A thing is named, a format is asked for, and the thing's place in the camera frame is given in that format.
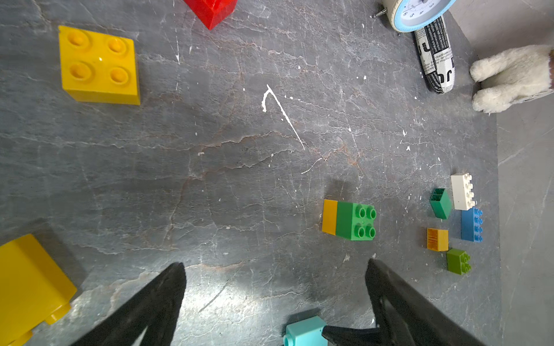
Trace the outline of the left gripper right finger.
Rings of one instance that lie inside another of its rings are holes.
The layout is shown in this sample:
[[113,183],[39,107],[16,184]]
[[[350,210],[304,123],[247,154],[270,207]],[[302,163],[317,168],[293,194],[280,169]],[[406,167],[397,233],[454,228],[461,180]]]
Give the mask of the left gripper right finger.
[[370,259],[366,287],[376,327],[356,330],[326,326],[334,345],[482,345],[378,259]]

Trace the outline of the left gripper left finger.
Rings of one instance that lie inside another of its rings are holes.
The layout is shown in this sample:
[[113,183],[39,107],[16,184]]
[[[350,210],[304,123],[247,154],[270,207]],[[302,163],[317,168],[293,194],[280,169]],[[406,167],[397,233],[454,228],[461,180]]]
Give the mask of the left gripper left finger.
[[74,345],[170,345],[186,292],[186,270],[174,262]]

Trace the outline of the lime green lego brick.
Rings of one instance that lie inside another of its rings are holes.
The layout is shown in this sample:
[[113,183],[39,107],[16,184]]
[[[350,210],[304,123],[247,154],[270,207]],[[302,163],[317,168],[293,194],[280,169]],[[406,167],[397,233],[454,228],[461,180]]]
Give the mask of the lime green lego brick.
[[470,256],[466,251],[451,248],[447,252],[447,269],[457,275],[465,275],[472,270]]

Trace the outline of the turquoise lego brick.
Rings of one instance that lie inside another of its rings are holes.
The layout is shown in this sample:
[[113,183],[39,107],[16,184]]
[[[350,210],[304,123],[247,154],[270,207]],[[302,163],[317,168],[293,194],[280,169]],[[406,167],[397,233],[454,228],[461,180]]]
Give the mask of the turquoise lego brick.
[[311,317],[288,324],[284,335],[284,346],[328,346],[322,336],[326,322],[320,317]]

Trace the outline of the cream long lego brick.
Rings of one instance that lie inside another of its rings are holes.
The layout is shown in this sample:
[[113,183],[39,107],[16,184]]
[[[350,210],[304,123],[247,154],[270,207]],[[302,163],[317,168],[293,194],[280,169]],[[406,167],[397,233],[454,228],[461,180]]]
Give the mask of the cream long lego brick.
[[451,176],[454,209],[470,210],[476,206],[473,200],[473,176],[470,173],[458,173]]

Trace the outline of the yellow lego brick near left arm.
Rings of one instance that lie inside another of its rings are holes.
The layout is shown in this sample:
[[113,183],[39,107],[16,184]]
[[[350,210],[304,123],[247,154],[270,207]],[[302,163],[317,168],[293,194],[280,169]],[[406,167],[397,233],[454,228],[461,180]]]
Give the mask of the yellow lego brick near left arm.
[[1,246],[1,344],[24,345],[33,329],[71,309],[77,288],[31,234]]

